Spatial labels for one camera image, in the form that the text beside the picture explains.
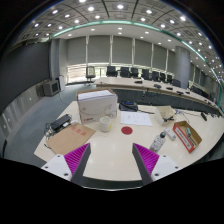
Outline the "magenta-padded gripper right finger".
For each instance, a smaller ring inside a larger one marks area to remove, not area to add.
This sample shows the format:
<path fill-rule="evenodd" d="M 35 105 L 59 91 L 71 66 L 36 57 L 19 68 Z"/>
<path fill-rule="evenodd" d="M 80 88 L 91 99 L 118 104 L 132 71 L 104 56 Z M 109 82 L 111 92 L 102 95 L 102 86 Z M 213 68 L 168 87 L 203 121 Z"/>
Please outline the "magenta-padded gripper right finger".
<path fill-rule="evenodd" d="M 132 154 L 144 185 L 181 170 L 181 167 L 168 155 L 158 155 L 136 143 L 133 144 Z"/>

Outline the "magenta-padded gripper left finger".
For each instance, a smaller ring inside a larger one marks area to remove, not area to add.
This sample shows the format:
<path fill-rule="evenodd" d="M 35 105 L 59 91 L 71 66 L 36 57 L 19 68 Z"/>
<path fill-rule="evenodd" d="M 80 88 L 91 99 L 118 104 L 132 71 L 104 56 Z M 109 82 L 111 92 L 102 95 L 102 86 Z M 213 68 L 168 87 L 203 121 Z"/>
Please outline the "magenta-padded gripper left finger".
<path fill-rule="evenodd" d="M 55 155 L 49 162 L 42 166 L 42 169 L 80 185 L 90 154 L 91 145 L 87 143 L 66 155 Z"/>

